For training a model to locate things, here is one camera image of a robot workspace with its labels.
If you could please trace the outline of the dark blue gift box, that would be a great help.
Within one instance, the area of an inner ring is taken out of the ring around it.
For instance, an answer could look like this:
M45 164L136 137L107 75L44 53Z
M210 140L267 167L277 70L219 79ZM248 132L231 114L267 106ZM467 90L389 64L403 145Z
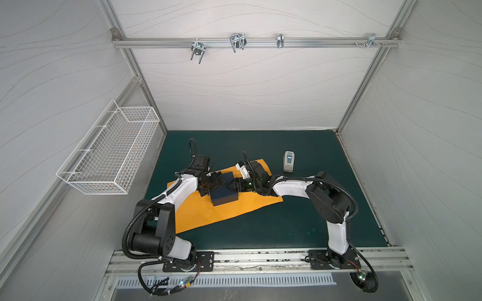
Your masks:
M233 172L224 173L225 184L210 192L210 199L214 206L231 203L238 200L238 192L233 188Z

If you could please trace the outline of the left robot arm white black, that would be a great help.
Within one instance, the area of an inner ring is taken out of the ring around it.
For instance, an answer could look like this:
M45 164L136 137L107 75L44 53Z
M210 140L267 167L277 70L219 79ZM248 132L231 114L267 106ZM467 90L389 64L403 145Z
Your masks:
M194 192L209 193L224 184L221 172L178 174L168 189L137 210L124 231L121 247L124 255L134 260L167 258L192 261L194 246L176 236L176 211ZM155 230L144 231L149 213L158 215Z

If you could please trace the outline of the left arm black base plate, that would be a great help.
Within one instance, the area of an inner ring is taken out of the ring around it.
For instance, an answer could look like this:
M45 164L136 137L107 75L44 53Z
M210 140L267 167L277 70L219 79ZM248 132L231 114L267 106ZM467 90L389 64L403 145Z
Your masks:
M187 259L172 259L163 265L163 272L212 272L213 252L191 252Z

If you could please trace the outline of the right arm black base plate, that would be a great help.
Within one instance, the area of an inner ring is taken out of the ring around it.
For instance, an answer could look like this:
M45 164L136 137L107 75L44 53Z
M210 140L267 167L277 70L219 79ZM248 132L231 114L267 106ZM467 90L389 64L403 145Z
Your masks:
M358 270L361 269L360 257L351 248L344 255L330 249L309 250L304 261L312 270Z

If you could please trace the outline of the orange wrapping paper sheet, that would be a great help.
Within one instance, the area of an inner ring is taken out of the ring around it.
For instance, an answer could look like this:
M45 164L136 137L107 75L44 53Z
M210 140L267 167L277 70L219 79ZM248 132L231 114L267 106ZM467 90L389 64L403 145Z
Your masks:
M180 178L168 184L168 189L161 193L166 199L158 202L174 206L178 234L283 202L280 196L261 196L252 191L234 193L216 201L212 199L213 193L202 196L200 192L202 188L213 186L213 172L197 167L184 169L179 174Z

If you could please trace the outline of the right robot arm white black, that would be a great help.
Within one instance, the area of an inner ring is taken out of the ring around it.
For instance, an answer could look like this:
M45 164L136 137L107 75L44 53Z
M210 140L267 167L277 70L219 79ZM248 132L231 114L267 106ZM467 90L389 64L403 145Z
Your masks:
M311 177L271 176L235 178L228 188L237 193L255 192L261 196L295 196L311 201L328 231L328 247L322 260L340 269L353 253L350 246L350 222L358 213L353 196L325 172Z

